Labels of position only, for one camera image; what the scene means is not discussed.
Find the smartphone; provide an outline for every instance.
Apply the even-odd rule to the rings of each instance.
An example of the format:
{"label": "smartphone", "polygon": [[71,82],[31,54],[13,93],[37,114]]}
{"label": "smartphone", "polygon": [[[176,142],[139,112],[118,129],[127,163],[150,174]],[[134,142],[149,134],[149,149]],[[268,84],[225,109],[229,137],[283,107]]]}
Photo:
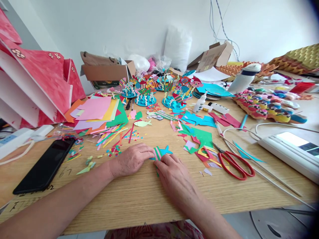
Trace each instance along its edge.
{"label": "smartphone", "polygon": [[74,138],[54,141],[13,190],[13,194],[45,190],[52,182],[74,142]]}

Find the glue stick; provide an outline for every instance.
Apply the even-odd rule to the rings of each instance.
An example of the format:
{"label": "glue stick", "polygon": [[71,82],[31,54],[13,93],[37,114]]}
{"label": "glue stick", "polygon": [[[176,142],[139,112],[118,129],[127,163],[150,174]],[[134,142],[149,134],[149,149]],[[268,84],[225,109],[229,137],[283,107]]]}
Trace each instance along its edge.
{"label": "glue stick", "polygon": [[207,91],[204,95],[200,97],[200,99],[197,100],[196,104],[194,105],[193,112],[198,113],[203,108],[203,105],[205,104]]}

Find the red scissors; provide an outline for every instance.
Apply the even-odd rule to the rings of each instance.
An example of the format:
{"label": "red scissors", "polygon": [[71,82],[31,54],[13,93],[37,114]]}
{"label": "red scissors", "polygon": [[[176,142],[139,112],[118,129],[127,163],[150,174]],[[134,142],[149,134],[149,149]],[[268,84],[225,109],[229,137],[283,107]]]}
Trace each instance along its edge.
{"label": "red scissors", "polygon": [[[222,150],[221,148],[219,148],[215,143],[213,143],[214,146],[219,150],[220,153],[218,153],[218,157],[219,157],[219,160],[220,160],[220,164],[223,166],[224,170],[230,174],[231,176],[233,176],[234,178],[238,179],[238,180],[246,180],[247,179],[247,176],[248,177],[254,177],[255,176],[255,171],[254,169],[250,166],[250,164],[244,160],[242,157],[240,157],[239,155],[237,154],[234,154],[232,152],[229,152],[229,151],[224,151]],[[248,172],[246,172],[234,159],[232,156],[235,156],[236,158],[238,158],[240,161],[242,161],[244,164],[247,165],[247,167],[250,169],[250,172],[251,174],[249,174]],[[238,172],[241,173],[241,175],[243,176],[242,178],[236,176],[235,174],[233,174],[231,171],[229,171],[224,162],[223,162],[223,159],[225,159],[227,162],[229,162]]]}

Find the cable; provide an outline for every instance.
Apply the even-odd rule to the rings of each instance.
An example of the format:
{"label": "cable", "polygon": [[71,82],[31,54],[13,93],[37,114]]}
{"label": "cable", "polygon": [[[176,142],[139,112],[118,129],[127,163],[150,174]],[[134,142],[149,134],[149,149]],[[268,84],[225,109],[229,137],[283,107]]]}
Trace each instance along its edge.
{"label": "cable", "polygon": [[[281,124],[281,125],[285,125],[285,126],[289,126],[289,127],[294,127],[294,128],[299,128],[299,129],[304,129],[304,130],[308,130],[308,131],[313,131],[313,132],[318,132],[315,130],[310,130],[310,129],[305,129],[305,128],[301,128],[301,127],[297,127],[297,126],[293,126],[293,125],[286,125],[286,124]],[[223,131],[222,134],[219,134],[223,140],[225,141],[226,145],[229,147],[229,149],[235,153],[235,151],[230,147],[230,145],[232,145],[233,147],[237,148],[237,150],[243,152],[249,159],[252,160],[253,163],[257,164],[258,166],[260,166],[262,169],[264,169],[266,172],[268,172],[271,176],[273,176],[274,178],[276,178],[279,182],[281,182],[283,185],[285,185],[287,188],[289,188],[290,190],[292,190],[293,192],[295,192],[297,195],[301,195],[300,193],[298,193],[296,190],[294,190],[293,188],[291,188],[288,184],[286,184],[284,181],[282,181],[281,179],[279,179],[277,176],[275,176],[273,173],[271,173],[270,171],[268,171],[266,168],[264,168],[262,165],[260,165],[258,162],[256,162],[249,154],[247,154],[246,152],[244,152],[242,149],[238,148],[236,145],[234,145],[233,143],[231,143],[228,139],[225,138],[225,132],[231,129],[241,129],[241,128],[229,128]],[[255,136],[257,136],[258,138],[260,138],[260,136],[257,133],[254,133],[252,131],[249,130],[249,132],[253,133]],[[299,202],[305,204],[307,207],[317,211],[314,207],[312,207],[311,205],[307,204],[306,202],[304,202],[303,200],[299,199],[298,197],[296,197],[295,195],[289,193],[288,191],[286,191],[284,188],[282,188],[281,186],[279,186],[278,184],[276,184],[275,182],[273,182],[271,179],[269,179],[266,175],[264,175],[263,173],[261,173],[259,170],[257,170],[256,168],[253,167],[253,169],[259,173],[262,177],[264,177],[267,181],[269,181],[270,183],[272,183],[273,185],[275,185],[276,187],[278,187],[279,189],[281,189],[282,191],[284,191],[285,193],[287,193],[288,195],[290,195],[291,197],[293,197],[294,199],[298,200]]]}
{"label": "cable", "polygon": [[258,231],[258,229],[257,229],[257,227],[256,227],[255,221],[254,221],[254,219],[253,219],[252,211],[249,211],[249,215],[250,215],[250,219],[252,220],[252,223],[253,223],[253,225],[254,225],[254,227],[255,227],[255,229],[256,229],[258,235],[260,236],[261,239],[264,239],[264,238],[261,236],[260,232]]}
{"label": "cable", "polygon": [[4,161],[4,162],[1,162],[0,165],[4,165],[4,164],[7,164],[7,163],[10,163],[10,162],[12,162],[14,160],[17,160],[17,159],[23,157],[24,155],[26,155],[29,152],[29,150],[33,147],[33,145],[35,144],[35,141],[32,140],[32,141],[26,142],[26,143],[22,144],[20,147],[28,145],[28,144],[30,144],[29,147],[22,154],[20,154],[19,156],[15,157],[15,158],[9,159],[9,160]]}
{"label": "cable", "polygon": [[216,3],[217,3],[218,10],[219,10],[220,19],[221,19],[221,23],[222,23],[222,28],[223,28],[223,32],[224,32],[224,34],[225,34],[225,36],[226,36],[226,39],[220,39],[220,38],[217,37],[217,34],[216,34],[216,32],[215,32],[215,27],[214,27],[213,3],[212,3],[212,0],[210,0],[209,23],[210,23],[210,28],[211,28],[212,31],[213,31],[215,41],[217,42],[217,40],[228,40],[228,41],[231,42],[231,44],[233,44],[233,43],[236,44],[236,46],[238,47],[238,55],[237,55],[236,50],[235,50],[235,49],[233,49],[233,50],[234,50],[234,52],[235,52],[237,61],[239,61],[240,48],[239,48],[239,46],[238,46],[238,44],[237,44],[236,42],[230,40],[230,39],[227,37],[227,35],[226,35],[226,33],[225,33],[225,29],[224,29],[223,17],[222,17],[222,15],[221,15],[221,11],[220,11],[219,4],[218,4],[218,1],[217,1],[217,0],[216,0]]}
{"label": "cable", "polygon": [[258,128],[260,125],[263,125],[263,124],[280,124],[280,125],[284,125],[284,126],[287,126],[287,127],[298,128],[298,129],[303,129],[303,130],[307,130],[307,131],[319,133],[319,131],[312,130],[312,129],[306,129],[306,128],[302,128],[302,127],[298,127],[298,126],[294,126],[294,125],[290,125],[290,124],[281,124],[281,123],[271,122],[271,123],[261,123],[261,124],[257,124],[256,127],[255,127],[255,132],[256,132],[256,134],[258,134],[257,128]]}

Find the right hand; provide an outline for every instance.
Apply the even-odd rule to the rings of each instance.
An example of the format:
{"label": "right hand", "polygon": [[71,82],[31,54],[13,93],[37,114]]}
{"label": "right hand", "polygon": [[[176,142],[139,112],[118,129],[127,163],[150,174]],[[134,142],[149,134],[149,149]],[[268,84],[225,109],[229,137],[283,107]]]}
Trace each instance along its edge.
{"label": "right hand", "polygon": [[174,154],[165,154],[154,164],[173,204],[189,217],[196,213],[196,206],[200,206],[204,197],[182,161]]}

